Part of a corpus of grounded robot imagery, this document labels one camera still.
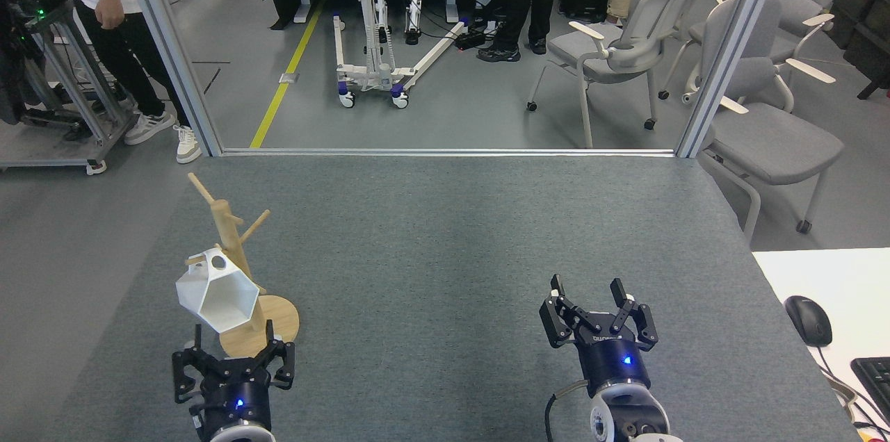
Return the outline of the person's hand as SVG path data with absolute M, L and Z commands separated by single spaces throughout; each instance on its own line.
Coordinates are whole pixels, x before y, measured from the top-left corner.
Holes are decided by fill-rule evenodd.
M 103 30 L 114 30 L 124 23 L 125 13 L 122 0 L 99 0 L 95 17 Z

